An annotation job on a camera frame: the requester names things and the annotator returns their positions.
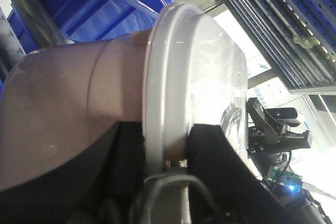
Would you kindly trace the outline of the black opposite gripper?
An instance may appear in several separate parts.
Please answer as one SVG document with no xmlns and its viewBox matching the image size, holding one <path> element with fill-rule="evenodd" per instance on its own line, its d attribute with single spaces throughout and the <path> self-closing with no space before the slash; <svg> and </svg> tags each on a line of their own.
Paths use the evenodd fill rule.
<svg viewBox="0 0 336 224">
<path fill-rule="evenodd" d="M 246 109 L 254 125 L 248 128 L 248 150 L 272 155 L 311 148 L 312 133 L 291 131 L 275 120 L 257 98 Z M 209 190 L 220 216 L 214 217 L 194 187 L 190 189 L 195 223 L 283 223 L 283 208 L 257 181 L 229 144 L 218 125 L 196 124 L 186 144 L 187 170 Z"/>
</svg>

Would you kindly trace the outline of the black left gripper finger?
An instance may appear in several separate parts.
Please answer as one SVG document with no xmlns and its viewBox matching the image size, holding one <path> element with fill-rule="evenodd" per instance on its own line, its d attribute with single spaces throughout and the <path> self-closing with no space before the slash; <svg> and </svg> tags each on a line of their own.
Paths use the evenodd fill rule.
<svg viewBox="0 0 336 224">
<path fill-rule="evenodd" d="M 1 223 L 66 223 L 76 211 L 96 215 L 106 199 L 126 211 L 141 186 L 140 122 L 117 122 L 79 155 L 1 192 Z"/>
</svg>

